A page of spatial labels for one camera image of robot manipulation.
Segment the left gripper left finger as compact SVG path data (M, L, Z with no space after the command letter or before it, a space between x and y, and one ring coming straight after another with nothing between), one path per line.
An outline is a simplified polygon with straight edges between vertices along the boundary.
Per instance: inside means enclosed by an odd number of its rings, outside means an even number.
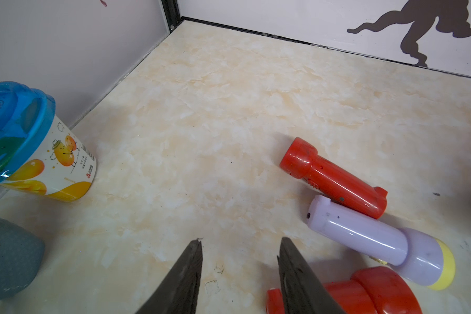
M138 313L196 313L203 264L202 244L192 240Z

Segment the red flashlight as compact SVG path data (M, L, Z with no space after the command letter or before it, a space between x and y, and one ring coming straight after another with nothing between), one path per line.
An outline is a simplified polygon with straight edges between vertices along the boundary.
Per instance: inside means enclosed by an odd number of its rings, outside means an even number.
M307 141L296 137L279 167L296 179L302 179L336 203L374 219L387 208L388 192L368 183L319 155Z
M343 313L422 313L407 283L383 266L356 271L347 281L323 284ZM267 292L267 313L285 313L280 289Z

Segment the purple flashlight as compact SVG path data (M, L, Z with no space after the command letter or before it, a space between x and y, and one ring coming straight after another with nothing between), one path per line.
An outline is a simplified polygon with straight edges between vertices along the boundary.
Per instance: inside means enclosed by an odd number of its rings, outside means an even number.
M456 274L450 248L411 228L395 228L316 196L307 211L307 226L352 250L384 262L401 277L432 290L447 289Z

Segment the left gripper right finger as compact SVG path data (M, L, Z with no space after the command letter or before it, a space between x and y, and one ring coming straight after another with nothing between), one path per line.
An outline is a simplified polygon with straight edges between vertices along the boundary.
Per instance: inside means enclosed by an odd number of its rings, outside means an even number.
M285 313L343 313L290 238L281 239L279 277Z

